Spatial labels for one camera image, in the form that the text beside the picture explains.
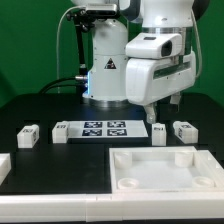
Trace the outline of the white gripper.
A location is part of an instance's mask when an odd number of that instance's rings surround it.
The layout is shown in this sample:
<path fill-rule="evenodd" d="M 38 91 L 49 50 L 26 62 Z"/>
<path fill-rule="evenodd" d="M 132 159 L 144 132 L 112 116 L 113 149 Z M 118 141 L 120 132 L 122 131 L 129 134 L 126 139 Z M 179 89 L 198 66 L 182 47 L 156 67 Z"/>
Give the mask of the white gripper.
<path fill-rule="evenodd" d="M 145 106 L 149 124 L 157 119 L 154 102 L 173 94 L 170 103 L 178 105 L 179 91 L 195 83 L 195 53 L 182 55 L 182 50 L 183 38 L 178 33 L 140 33 L 126 45 L 126 97 L 133 104 Z"/>

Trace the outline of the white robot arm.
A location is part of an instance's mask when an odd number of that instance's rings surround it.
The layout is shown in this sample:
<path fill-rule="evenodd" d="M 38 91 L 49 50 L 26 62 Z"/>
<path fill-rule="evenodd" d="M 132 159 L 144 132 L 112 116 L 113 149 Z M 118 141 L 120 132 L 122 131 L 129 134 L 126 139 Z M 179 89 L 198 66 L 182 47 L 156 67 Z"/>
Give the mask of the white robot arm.
<path fill-rule="evenodd" d="M 71 0 L 74 21 L 92 33 L 93 66 L 87 72 L 85 101 L 116 107 L 142 106 L 156 121 L 156 103 L 179 102 L 202 67 L 196 21 L 210 0 Z"/>

